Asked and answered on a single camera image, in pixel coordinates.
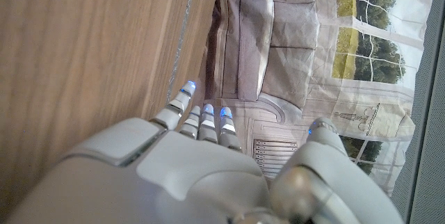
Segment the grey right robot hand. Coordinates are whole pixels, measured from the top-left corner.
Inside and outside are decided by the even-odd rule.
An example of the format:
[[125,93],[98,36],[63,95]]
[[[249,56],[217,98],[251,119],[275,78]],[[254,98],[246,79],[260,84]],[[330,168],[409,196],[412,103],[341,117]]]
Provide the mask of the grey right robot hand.
[[9,223],[401,223],[389,197],[318,118],[267,182],[229,108],[189,107],[195,83],[151,120],[123,120],[73,147]]

